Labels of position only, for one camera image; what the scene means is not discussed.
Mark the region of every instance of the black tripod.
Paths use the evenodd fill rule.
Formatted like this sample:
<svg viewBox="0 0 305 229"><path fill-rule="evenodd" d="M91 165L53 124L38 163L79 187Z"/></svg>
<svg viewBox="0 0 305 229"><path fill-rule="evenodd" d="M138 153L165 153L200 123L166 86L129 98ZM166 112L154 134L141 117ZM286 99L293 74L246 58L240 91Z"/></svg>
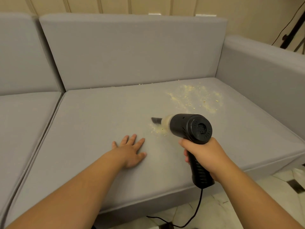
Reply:
<svg viewBox="0 0 305 229"><path fill-rule="evenodd" d="M296 33L299 31L299 29L301 28L301 26L304 24L305 22L305 11L302 14L302 16L299 18L299 20L297 21L297 23L295 24L294 28L291 30L290 34L288 35L284 35L283 37L283 43L280 46L280 48L286 49L289 44L291 43L292 39L294 38L294 36L296 35ZM299 45L296 47L296 49L294 50L294 52L296 52L301 45L304 44L305 45L305 37L303 38L303 40L299 43Z"/></svg>

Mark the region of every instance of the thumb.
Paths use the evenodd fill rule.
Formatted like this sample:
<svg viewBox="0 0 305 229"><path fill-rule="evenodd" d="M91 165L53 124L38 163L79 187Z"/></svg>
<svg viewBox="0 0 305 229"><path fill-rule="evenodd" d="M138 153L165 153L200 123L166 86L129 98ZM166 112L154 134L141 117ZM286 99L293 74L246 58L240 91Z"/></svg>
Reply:
<svg viewBox="0 0 305 229"><path fill-rule="evenodd" d="M137 154L137 164L140 163L144 158L146 158L146 156L147 153L145 152Z"/></svg>
<svg viewBox="0 0 305 229"><path fill-rule="evenodd" d="M181 145L183 148L191 152L194 156L196 156L197 151L199 149L199 145L187 140L187 139L180 139L178 141L179 145Z"/></svg>

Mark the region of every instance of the power cord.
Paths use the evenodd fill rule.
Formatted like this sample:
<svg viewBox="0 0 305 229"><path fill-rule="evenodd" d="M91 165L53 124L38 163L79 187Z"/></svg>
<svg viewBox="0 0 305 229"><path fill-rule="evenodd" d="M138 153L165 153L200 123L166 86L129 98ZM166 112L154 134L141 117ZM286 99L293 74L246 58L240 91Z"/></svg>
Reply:
<svg viewBox="0 0 305 229"><path fill-rule="evenodd" d="M203 189L201 189L200 198L199 198L199 202L198 202L198 206L197 206L197 208L196 208L195 214L187 221L187 223L186 223L184 226L177 226L177 225L175 225L175 224L172 224L172 223L170 223L170 222L165 221L164 219L161 219L160 217L147 216L147 218L151 218L151 219L161 219L161 220L164 221L165 223L168 223L168 224L170 224L170 225L172 225L172 226L174 226L174 227L184 228L184 227L186 227L186 226L190 223L190 221L192 221L192 219L196 216L196 214L197 214L197 212L198 212L198 209L199 209L199 207L200 207L200 203L201 203L201 199L202 199L202 192L203 192Z"/></svg>
<svg viewBox="0 0 305 229"><path fill-rule="evenodd" d="M300 10L300 8L304 5L305 1L303 2L303 4L298 8L298 10L295 12L295 14L293 15L292 19L290 20L290 22L284 27L284 29L282 29L282 31L280 32L280 34L278 35L278 37L276 38L276 40L272 43L273 44L277 41L277 39L280 37L281 33L283 32L283 30L286 29L286 27L292 22L292 20L294 19L294 17L296 16L296 14L298 13L298 11Z"/></svg>

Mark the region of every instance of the sofa armrest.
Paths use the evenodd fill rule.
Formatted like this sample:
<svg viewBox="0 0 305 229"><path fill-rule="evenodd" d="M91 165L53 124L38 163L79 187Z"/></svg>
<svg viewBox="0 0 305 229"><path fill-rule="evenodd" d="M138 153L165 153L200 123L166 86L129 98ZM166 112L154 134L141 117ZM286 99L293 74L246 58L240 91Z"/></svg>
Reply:
<svg viewBox="0 0 305 229"><path fill-rule="evenodd" d="M216 78L305 139L305 56L228 36Z"/></svg>

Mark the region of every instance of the person's left hand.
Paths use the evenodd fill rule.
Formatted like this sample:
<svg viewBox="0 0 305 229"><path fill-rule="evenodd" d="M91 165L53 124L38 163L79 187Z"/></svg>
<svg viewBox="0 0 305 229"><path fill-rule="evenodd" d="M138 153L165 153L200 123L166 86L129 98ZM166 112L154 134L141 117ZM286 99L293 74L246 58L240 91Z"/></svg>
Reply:
<svg viewBox="0 0 305 229"><path fill-rule="evenodd" d="M134 134L128 140L129 136L124 136L119 146L116 145L115 141L112 142L112 150L110 152L123 159L124 168L132 168L136 166L147 155L145 152L137 154L137 151L143 145L145 138L142 138L134 144L136 137L137 135Z"/></svg>

